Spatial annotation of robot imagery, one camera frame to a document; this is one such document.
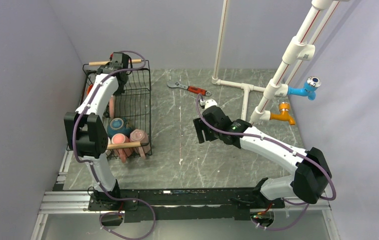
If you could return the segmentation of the beige pink plate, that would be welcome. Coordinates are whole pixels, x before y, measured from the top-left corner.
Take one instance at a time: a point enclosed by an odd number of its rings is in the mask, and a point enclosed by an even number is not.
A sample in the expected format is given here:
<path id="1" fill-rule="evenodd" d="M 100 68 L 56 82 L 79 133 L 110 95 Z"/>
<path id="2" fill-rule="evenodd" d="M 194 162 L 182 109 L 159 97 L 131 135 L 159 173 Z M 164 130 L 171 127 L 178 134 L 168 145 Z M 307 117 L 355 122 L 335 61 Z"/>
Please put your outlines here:
<path id="1" fill-rule="evenodd" d="M 112 95 L 108 103 L 109 117 L 111 119 L 115 118 L 115 102 L 116 102 L 116 97 Z"/>

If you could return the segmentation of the black wire dish rack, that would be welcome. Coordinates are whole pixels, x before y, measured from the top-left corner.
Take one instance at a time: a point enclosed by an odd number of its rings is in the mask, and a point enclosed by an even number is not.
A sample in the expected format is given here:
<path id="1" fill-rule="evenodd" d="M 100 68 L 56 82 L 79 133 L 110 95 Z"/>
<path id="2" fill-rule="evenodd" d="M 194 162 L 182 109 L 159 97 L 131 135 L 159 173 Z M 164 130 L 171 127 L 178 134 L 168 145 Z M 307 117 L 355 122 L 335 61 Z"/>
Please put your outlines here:
<path id="1" fill-rule="evenodd" d="M 135 67 L 135 63 L 141 63 L 140 67 Z M 99 68 L 109 63 L 99 62 L 97 65 Z M 151 147 L 151 71 L 147 60 L 132 59 L 133 71 L 128 72 L 128 82 L 124 86 L 124 93 L 115 96 L 115 114 L 114 118 L 126 118 L 130 125 L 135 129 L 140 129 L 148 134 L 150 147 Z M 94 84 L 96 74 L 99 70 L 86 71 L 86 80 L 90 84 Z M 108 124 L 113 118 L 109 117 L 109 104 L 107 105 L 102 121 L 107 131 Z M 130 136 L 127 137 L 124 134 L 116 134 L 112 138 L 108 137 L 108 144 L 106 149 L 106 157 L 113 154 L 114 157 L 126 163 L 130 157 L 140 157 L 135 148 L 140 146 L 139 142 L 131 142 Z"/>

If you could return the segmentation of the dark brown bowl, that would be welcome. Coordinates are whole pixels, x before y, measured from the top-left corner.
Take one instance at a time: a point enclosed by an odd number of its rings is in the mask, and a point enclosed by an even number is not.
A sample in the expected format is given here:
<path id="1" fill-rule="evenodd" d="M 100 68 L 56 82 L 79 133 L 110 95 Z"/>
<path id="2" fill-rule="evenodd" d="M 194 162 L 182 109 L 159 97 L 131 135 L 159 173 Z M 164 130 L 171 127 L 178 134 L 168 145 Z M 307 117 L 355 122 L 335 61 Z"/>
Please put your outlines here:
<path id="1" fill-rule="evenodd" d="M 111 139 L 116 134 L 123 134 L 129 137 L 133 130 L 134 128 L 126 118 L 117 117 L 112 119 L 108 124 L 106 132 L 107 136 Z"/>

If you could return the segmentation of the light pink mug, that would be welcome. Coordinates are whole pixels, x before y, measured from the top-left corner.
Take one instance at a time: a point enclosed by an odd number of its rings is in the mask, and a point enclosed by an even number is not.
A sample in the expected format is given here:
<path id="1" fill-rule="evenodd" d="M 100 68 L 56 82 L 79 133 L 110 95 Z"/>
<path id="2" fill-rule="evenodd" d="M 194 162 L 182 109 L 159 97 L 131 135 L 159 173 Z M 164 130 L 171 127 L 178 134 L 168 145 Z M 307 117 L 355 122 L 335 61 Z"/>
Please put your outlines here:
<path id="1" fill-rule="evenodd" d="M 140 146 L 135 147 L 134 150 L 141 159 L 145 160 L 147 158 L 147 153 L 151 150 L 148 134 L 141 129 L 135 129 L 130 134 L 130 141 L 140 143 Z"/>

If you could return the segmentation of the orange bowl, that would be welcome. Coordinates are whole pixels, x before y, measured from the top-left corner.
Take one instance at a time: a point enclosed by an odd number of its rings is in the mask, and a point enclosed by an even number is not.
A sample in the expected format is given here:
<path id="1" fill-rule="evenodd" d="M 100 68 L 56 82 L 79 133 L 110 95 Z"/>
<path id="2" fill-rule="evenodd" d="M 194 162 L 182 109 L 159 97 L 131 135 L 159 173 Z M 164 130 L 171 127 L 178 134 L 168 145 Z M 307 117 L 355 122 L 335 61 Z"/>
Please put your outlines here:
<path id="1" fill-rule="evenodd" d="M 93 84 L 90 84 L 88 87 L 87 87 L 87 90 L 86 90 L 86 95 L 88 96 L 93 88 Z"/>

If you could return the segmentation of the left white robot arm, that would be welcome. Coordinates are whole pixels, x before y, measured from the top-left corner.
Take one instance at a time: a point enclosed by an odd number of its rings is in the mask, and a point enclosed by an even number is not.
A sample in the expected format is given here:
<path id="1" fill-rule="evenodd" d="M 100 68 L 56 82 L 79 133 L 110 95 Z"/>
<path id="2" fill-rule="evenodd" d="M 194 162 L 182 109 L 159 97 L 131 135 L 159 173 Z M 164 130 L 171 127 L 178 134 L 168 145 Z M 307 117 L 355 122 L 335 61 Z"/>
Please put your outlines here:
<path id="1" fill-rule="evenodd" d="M 122 197 L 118 180 L 108 165 L 108 134 L 102 117 L 111 96 L 123 88 L 128 72 L 133 71 L 131 60 L 126 51 L 113 52 L 109 63 L 98 69 L 92 88 L 82 104 L 64 116 L 68 146 L 76 161 L 88 168 L 93 196 L 108 210 L 117 209 Z"/>

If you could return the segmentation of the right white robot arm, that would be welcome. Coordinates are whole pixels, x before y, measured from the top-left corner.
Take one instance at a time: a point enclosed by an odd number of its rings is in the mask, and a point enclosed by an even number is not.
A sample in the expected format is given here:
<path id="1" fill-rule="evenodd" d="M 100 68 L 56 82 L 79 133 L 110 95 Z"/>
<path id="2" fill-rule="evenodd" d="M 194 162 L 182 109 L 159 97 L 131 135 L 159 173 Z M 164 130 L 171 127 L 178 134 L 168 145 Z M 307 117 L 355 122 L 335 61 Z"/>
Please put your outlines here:
<path id="1" fill-rule="evenodd" d="M 253 189 L 256 206 L 264 208 L 274 200 L 288 197 L 297 197 L 307 204 L 325 199 L 323 193 L 331 185 L 332 174 L 320 149 L 306 150 L 286 144 L 245 120 L 230 120 L 216 105 L 205 107 L 192 122 L 199 143 L 220 140 L 263 156 L 289 173 L 279 178 L 263 178 Z"/>

